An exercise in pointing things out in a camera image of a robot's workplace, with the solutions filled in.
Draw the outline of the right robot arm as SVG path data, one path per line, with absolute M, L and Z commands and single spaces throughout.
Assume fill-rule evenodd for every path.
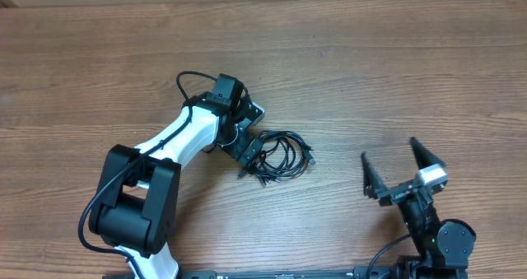
M 404 236 L 387 244 L 371 259 L 365 278 L 467 278 L 469 257 L 477 234 L 459 219 L 440 219 L 433 196 L 448 183 L 447 164 L 415 137 L 409 139 L 417 173 L 393 188 L 385 185 L 366 156 L 361 154 L 363 194 L 382 207 L 396 206 L 408 229 Z M 379 258 L 397 244 L 411 239 L 417 255 L 404 255 L 392 267 L 377 267 Z

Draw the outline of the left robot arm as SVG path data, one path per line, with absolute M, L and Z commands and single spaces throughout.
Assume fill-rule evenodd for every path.
M 216 144 L 244 168 L 256 157 L 248 127 L 264 117 L 237 78 L 221 74 L 214 87 L 185 96 L 180 116 L 147 142 L 112 147 L 95 196 L 77 229 L 82 245 L 122 256 L 131 278 L 182 278 L 168 239 L 175 225 L 180 175 L 206 146 Z

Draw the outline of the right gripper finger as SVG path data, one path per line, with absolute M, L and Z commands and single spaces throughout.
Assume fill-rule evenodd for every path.
M 378 199 L 379 194 L 386 191 L 387 187 L 371 165 L 365 152 L 361 154 L 361 165 L 363 170 L 363 194 L 369 198 Z
M 426 149 L 422 143 L 420 143 L 415 137 L 409 139 L 409 144 L 412 148 L 417 167 L 425 169 L 433 165 L 439 165 L 441 168 L 445 168 L 447 164 L 439 157 L 434 155 L 431 151 Z

